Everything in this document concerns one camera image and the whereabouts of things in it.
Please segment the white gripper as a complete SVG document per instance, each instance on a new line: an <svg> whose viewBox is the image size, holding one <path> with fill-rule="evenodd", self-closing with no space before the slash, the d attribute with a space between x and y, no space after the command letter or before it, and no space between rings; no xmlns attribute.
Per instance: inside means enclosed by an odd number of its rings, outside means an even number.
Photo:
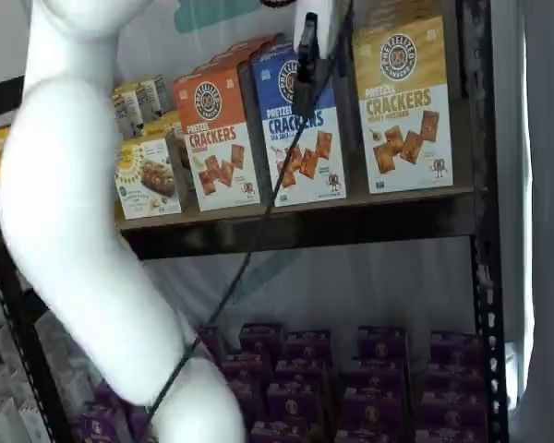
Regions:
<svg viewBox="0 0 554 443"><path fill-rule="evenodd" d="M294 115L313 116L320 97L332 86L336 61L329 55L340 27L340 1L295 2L293 44L298 50L298 64L293 87Z"/></svg>

